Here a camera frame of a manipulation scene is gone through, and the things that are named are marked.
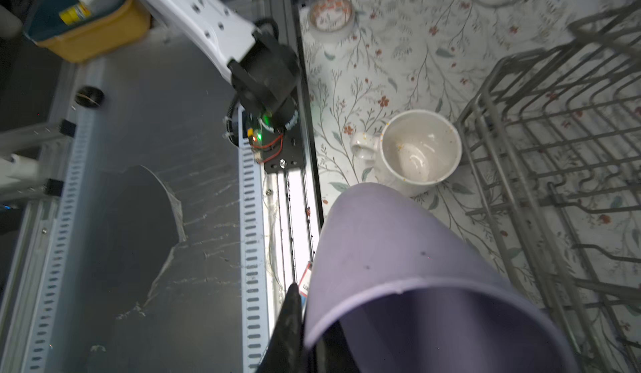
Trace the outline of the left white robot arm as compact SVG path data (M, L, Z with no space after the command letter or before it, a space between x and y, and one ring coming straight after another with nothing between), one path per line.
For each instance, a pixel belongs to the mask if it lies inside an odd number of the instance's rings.
M298 122L293 91L300 79L294 50L221 0L144 0L212 61L241 105L270 131Z

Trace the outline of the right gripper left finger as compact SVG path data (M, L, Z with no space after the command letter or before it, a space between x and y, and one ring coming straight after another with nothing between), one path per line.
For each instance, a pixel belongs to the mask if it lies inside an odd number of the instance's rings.
M292 373L299 371L302 336L302 301L299 286L292 283L285 294L270 343L256 372Z

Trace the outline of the purple cup front row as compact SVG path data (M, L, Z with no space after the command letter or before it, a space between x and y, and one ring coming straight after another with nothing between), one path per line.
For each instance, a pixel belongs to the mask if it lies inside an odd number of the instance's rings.
M339 321L362 372L575 372L557 326L432 213L381 184L334 202L303 346Z

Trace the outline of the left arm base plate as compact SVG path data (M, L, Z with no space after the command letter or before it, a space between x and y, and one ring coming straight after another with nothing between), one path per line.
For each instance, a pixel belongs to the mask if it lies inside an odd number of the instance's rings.
M239 116L239 148L244 163L255 162L267 174L305 167L305 150L298 121L282 131L269 131L262 120L243 109Z

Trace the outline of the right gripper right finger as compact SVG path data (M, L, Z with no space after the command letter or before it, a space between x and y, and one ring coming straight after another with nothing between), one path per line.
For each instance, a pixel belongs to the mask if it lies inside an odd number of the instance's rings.
M329 327L315 345L315 372L360 372L339 321Z

